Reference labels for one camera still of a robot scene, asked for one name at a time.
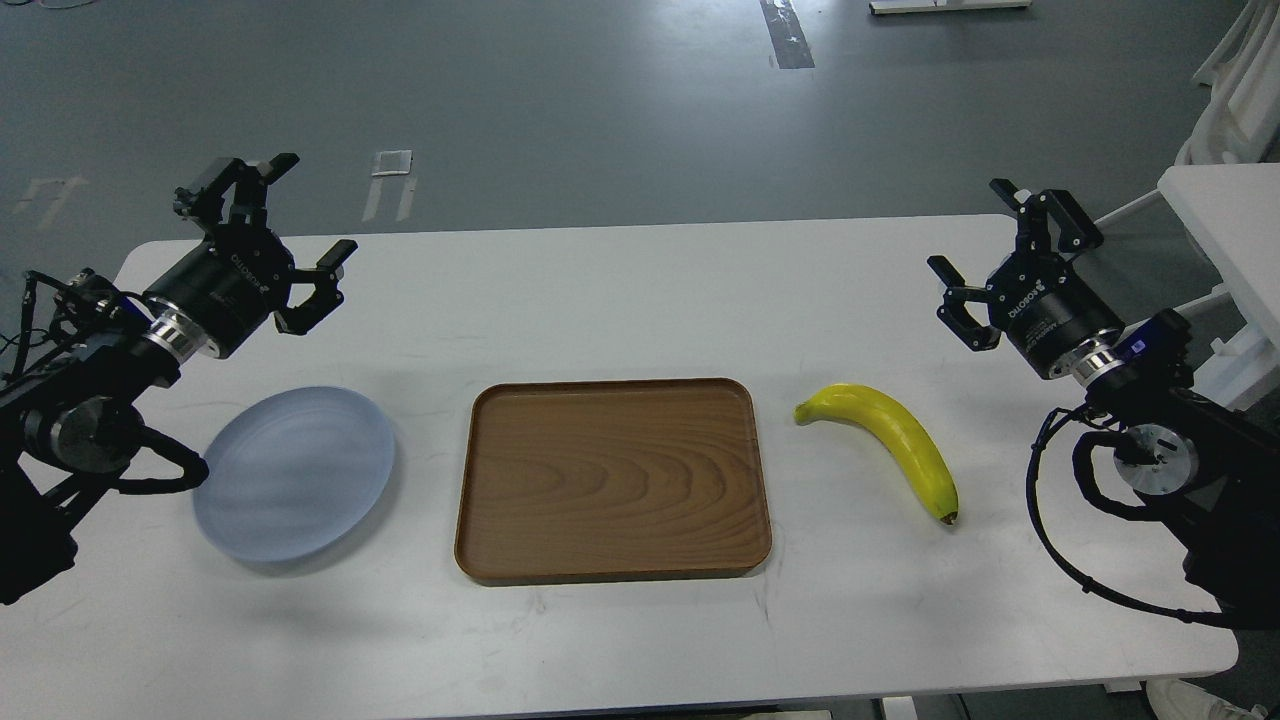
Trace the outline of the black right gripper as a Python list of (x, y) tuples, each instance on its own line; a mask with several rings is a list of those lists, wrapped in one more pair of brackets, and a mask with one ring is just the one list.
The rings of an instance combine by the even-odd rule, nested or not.
[[(1123, 328), (1071, 265), (1105, 237), (1066, 190), (1030, 191), (1010, 179), (992, 179), (989, 188), (1016, 219), (1014, 250), (982, 287), (968, 284), (946, 256), (928, 256), (943, 286), (937, 318), (974, 352), (996, 348), (1004, 333), (1039, 378), (1055, 379), (1065, 374), (1061, 356), (1088, 340), (1112, 341)], [(988, 305), (991, 325), (969, 304)]]

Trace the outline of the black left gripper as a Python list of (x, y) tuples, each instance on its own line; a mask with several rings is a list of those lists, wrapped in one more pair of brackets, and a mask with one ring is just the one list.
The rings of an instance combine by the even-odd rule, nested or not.
[[(195, 223), (204, 241), (143, 297), (155, 310), (175, 309), (193, 322), (212, 357), (229, 357), (271, 313), (278, 332), (305, 336), (346, 301), (338, 284), (358, 249), (355, 240), (338, 240), (314, 268), (298, 269), (268, 227), (268, 191), (298, 163), (294, 152), (256, 163), (218, 158), (189, 187), (174, 191), (173, 211)], [(298, 284), (314, 290), (289, 306)]]

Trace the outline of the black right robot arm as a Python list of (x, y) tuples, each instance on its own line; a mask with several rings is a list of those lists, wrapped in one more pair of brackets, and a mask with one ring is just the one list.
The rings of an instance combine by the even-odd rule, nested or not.
[[(1007, 340), (1033, 372), (1073, 378), (1084, 392), (1056, 407), (1030, 447), (1025, 497), (1034, 533), (1083, 592), (1124, 609), (1233, 630), (1277, 628), (1277, 436), (1244, 413), (1194, 391), (1189, 322), (1166, 307), (1134, 331), (1080, 278), (1075, 260), (1103, 242), (1064, 190), (1029, 191), (1004, 178), (991, 188), (1016, 218), (1012, 251), (983, 284), (951, 261), (928, 266), (943, 283), (938, 319), (974, 352)], [(1050, 541), (1041, 515), (1041, 459), (1069, 423), (1085, 430), (1071, 450), (1082, 497), (1126, 521), (1157, 523), (1185, 548), (1188, 583), (1215, 611), (1170, 609), (1107, 587)]]

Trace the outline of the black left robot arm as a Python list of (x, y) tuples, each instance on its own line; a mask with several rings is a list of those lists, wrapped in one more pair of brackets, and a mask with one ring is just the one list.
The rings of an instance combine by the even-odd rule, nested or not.
[(343, 304), (356, 242), (302, 268), (268, 224), (268, 191), (298, 161), (223, 158), (179, 187), (174, 211), (204, 237), (142, 293), (91, 269), (26, 274), (1, 401), (4, 605), (74, 566), (73, 532), (105, 495), (174, 495), (209, 478), (197, 451), (146, 424), (145, 391), (177, 383), (196, 354), (229, 357), (266, 320), (302, 336)]

